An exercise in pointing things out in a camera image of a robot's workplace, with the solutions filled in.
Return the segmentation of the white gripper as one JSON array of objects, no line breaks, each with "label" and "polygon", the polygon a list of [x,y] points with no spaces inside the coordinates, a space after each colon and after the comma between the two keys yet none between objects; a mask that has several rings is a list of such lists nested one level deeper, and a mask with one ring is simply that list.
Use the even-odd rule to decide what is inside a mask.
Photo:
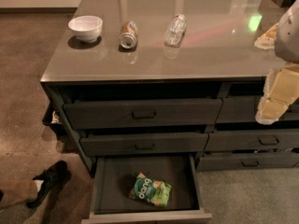
[{"label": "white gripper", "polygon": [[254,46],[275,48],[276,56],[289,62],[279,69],[271,69],[264,83],[255,119],[262,125],[271,125],[299,98],[299,0],[292,4],[278,24],[257,38]]}]

